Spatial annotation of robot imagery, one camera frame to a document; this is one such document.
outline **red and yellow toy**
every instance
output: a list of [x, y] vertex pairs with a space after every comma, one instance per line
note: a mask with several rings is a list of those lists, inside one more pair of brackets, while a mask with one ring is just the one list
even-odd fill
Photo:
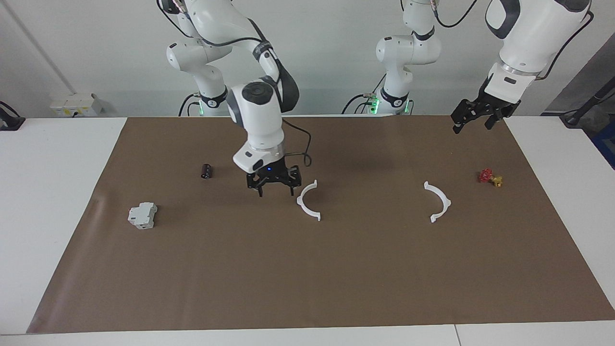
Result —
[[502, 187], [504, 179], [500, 176], [493, 175], [493, 171], [487, 168], [481, 171], [478, 176], [478, 181], [481, 183], [492, 183], [495, 187]]

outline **white curved plastic part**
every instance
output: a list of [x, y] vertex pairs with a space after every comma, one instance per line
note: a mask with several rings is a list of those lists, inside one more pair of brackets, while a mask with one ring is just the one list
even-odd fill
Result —
[[451, 200], [446, 197], [446, 195], [444, 194], [444, 192], [442, 192], [442, 190], [440, 190], [439, 188], [435, 186], [429, 185], [429, 182], [425, 182], [425, 190], [431, 191], [435, 193], [436, 195], [438, 195], [438, 197], [440, 197], [440, 199], [442, 200], [442, 204], [444, 204], [444, 210], [441, 213], [434, 214], [431, 216], [431, 223], [434, 223], [437, 219], [439, 219], [442, 215], [444, 215], [444, 213], [446, 213], [446, 211], [448, 210], [448, 207], [451, 206]]
[[315, 218], [318, 219], [318, 221], [320, 221], [320, 213], [319, 212], [315, 212], [315, 211], [311, 211], [310, 209], [308, 209], [308, 207], [306, 207], [305, 203], [303, 203], [303, 196], [305, 196], [305, 194], [309, 191], [309, 190], [313, 190], [315, 188], [318, 187], [318, 181], [314, 181], [313, 184], [310, 184], [308, 186], [306, 186], [306, 188], [303, 189], [303, 191], [301, 192], [301, 195], [299, 195], [299, 197], [297, 197], [297, 204], [299, 204], [301, 206], [301, 208], [303, 209], [304, 212], [306, 212], [307, 215], [309, 216], [313, 216]]

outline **table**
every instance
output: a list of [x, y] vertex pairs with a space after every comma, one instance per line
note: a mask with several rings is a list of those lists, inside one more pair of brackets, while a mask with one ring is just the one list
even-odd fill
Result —
[[[115, 332], [20, 336], [124, 125], [114, 119], [31, 119], [0, 135], [0, 345], [612, 345], [615, 321], [394, 328]], [[611, 305], [615, 304], [615, 171], [582, 131], [557, 118], [507, 119]]]

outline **yellow object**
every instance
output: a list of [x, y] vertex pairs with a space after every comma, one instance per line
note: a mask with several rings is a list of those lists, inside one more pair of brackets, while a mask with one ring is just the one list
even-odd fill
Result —
[[504, 178], [502, 178], [502, 177], [491, 177], [491, 179], [489, 179], [489, 181], [495, 187], [502, 187], [502, 184], [504, 183]]

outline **electrical socket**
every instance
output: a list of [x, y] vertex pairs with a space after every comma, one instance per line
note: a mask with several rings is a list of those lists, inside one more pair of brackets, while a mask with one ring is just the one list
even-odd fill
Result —
[[64, 100], [53, 101], [51, 110], [57, 116], [100, 116], [102, 105], [94, 94], [67, 95]]

